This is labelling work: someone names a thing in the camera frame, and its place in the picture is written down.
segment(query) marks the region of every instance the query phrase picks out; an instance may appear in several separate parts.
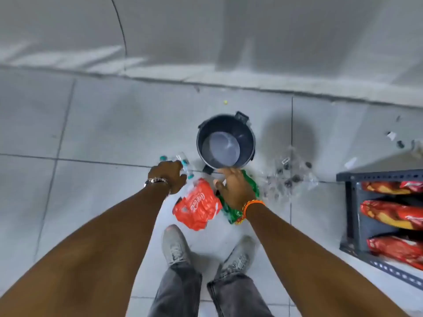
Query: red plastic wrapper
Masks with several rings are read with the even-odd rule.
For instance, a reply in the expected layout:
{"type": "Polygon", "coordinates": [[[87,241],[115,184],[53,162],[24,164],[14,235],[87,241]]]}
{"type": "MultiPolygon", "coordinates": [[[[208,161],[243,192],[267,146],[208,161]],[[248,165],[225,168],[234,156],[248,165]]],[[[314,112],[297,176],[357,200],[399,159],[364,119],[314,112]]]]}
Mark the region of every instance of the red plastic wrapper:
{"type": "Polygon", "coordinates": [[[398,228],[423,230],[423,208],[404,206],[396,202],[366,200],[360,205],[367,217],[398,228]]]}
{"type": "Polygon", "coordinates": [[[419,181],[363,181],[363,190],[382,194],[413,194],[423,192],[423,182],[419,181]]]}
{"type": "Polygon", "coordinates": [[[222,204],[209,183],[200,178],[194,189],[173,207],[172,213],[188,228],[198,231],[204,229],[221,208],[222,204]]]}
{"type": "Polygon", "coordinates": [[[395,236],[373,237],[367,245],[374,255],[384,255],[423,270],[423,242],[395,236]]]}

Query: black bucket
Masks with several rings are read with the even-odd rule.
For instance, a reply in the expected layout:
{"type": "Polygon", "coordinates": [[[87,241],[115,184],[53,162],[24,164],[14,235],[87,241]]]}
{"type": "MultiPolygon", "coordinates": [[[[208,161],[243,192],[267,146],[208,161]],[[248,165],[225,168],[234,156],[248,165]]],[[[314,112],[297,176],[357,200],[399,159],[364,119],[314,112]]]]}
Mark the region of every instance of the black bucket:
{"type": "Polygon", "coordinates": [[[197,150],[206,163],[205,173],[225,167],[242,168],[253,159],[256,138],[248,120],[238,111],[234,116],[219,114],[198,126],[197,150]]]}

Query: silver bracelet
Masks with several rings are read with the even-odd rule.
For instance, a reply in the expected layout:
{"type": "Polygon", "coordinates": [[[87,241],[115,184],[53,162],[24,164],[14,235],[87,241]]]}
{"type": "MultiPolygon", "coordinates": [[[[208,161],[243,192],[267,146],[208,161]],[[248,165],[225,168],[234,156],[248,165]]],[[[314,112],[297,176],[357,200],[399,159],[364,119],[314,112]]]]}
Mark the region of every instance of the silver bracelet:
{"type": "Polygon", "coordinates": [[[147,181],[144,183],[144,188],[145,188],[147,185],[151,185],[152,183],[155,183],[155,182],[165,182],[165,183],[167,184],[167,186],[169,187],[169,194],[171,193],[171,189],[170,189],[169,182],[168,182],[168,180],[167,180],[167,179],[165,179],[165,178],[151,178],[151,179],[147,179],[147,181]]]}

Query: person's left hand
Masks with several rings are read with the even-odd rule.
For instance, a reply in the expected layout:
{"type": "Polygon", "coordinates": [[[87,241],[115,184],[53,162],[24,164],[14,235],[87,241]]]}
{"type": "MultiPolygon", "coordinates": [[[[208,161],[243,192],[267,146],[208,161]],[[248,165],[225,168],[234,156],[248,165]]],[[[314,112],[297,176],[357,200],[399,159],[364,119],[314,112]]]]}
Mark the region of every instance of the person's left hand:
{"type": "Polygon", "coordinates": [[[177,161],[162,161],[151,168],[148,178],[164,178],[170,185],[170,194],[176,194],[187,182],[187,175],[179,175],[182,163],[177,161]]]}

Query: hand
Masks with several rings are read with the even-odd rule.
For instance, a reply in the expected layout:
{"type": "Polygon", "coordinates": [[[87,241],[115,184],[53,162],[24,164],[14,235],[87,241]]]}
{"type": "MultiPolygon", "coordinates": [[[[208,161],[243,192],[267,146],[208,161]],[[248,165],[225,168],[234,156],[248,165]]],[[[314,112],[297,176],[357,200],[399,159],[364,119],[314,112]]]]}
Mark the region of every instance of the hand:
{"type": "Polygon", "coordinates": [[[214,185],[231,208],[242,211],[247,202],[256,199],[256,194],[239,169],[225,168],[218,171],[225,175],[226,186],[217,179],[214,185]]]}
{"type": "Polygon", "coordinates": [[[182,163],[177,160],[162,161],[158,165],[151,168],[148,178],[164,178],[169,183],[170,194],[176,194],[187,182],[187,175],[179,175],[182,169],[182,163]]]}

